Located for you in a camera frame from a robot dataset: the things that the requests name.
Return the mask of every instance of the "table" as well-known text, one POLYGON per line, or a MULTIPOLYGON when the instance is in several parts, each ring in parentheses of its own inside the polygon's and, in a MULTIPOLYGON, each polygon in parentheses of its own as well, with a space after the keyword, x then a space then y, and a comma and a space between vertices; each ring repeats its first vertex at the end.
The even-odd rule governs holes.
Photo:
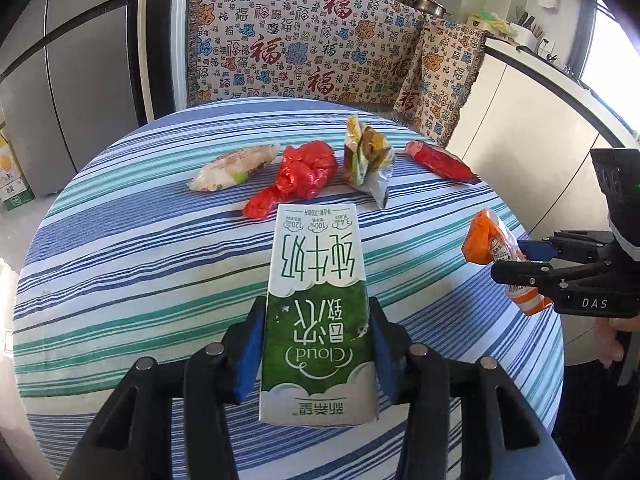
MULTIPOLYGON (((186 181, 214 156, 278 141, 322 139, 342 160, 353 110, 327 102, 249 98, 161 118, 116 142, 53 203, 26 257, 15 307, 15 371, 30 423, 61 470, 110 390, 143 355, 186 357, 241 320, 267 287, 274 212, 242 218, 277 164, 248 182, 195 193, 186 181)), ((416 134, 360 112, 402 148, 416 134)), ((316 203, 353 202, 367 285, 414 341, 449 358, 497 358, 548 428, 562 385, 562 336, 551 310, 524 317, 488 269, 460 253, 472 216, 491 207, 524 230, 485 184, 454 184, 398 156, 387 209, 334 180, 316 203)), ((241 479, 391 478, 405 406, 381 398, 380 420, 356 428, 257 421, 257 391, 227 410, 241 479)), ((452 402, 450 477, 460 474, 460 404, 452 402)), ((174 402, 174 474, 185 478, 182 403, 174 402)))

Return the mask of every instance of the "countertop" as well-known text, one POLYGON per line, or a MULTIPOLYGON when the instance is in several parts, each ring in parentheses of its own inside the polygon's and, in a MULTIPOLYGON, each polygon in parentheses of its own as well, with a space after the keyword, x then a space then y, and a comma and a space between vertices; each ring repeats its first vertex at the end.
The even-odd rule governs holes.
POLYGON ((543 84, 585 117, 612 146, 638 148, 638 142, 628 128, 606 106, 598 101, 589 90, 581 87, 559 70, 549 66, 542 59, 527 52, 517 51, 509 43, 491 38, 486 40, 486 54, 502 60, 521 72, 527 73, 540 84, 543 84))

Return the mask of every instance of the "metal screw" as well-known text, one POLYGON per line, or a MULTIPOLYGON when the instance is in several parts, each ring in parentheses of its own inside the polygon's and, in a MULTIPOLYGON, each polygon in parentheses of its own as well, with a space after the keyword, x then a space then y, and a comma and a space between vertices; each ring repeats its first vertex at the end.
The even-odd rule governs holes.
POLYGON ((154 360, 151 357, 141 357, 136 361, 136 368, 141 372, 149 370, 154 365, 154 360))
POLYGON ((498 367, 498 361, 490 355, 485 355, 480 359, 480 366, 485 370, 495 370, 498 367))
POLYGON ((222 343, 210 343, 207 345, 207 347, 204 349, 205 354, 207 355, 220 355, 222 354, 222 352, 225 351, 225 347, 222 343))
POLYGON ((423 345, 422 343, 414 343, 409 346, 409 352, 411 353, 411 355, 415 355, 418 357, 427 355, 428 351, 429 349, 427 348, 427 345, 423 345))

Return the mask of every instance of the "human hand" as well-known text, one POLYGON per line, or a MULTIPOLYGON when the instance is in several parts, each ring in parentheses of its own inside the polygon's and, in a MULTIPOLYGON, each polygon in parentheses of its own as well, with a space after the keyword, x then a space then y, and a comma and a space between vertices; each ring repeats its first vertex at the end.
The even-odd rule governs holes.
POLYGON ((594 327, 594 336, 598 345, 598 359, 609 368, 613 361, 622 361, 625 356, 622 345, 616 341, 616 331, 640 332, 640 316, 631 319, 598 317, 594 327))

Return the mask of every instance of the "orange food wrapper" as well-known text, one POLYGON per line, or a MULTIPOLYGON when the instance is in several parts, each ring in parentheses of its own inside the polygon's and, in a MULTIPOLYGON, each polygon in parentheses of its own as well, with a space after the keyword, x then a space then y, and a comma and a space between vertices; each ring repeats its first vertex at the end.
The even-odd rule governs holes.
MULTIPOLYGON (((527 261, 513 233, 491 209, 482 209, 471 221, 462 254, 466 261, 479 265, 497 260, 527 261)), ((507 285, 505 293, 525 316, 537 314, 554 304, 535 286, 507 285)))

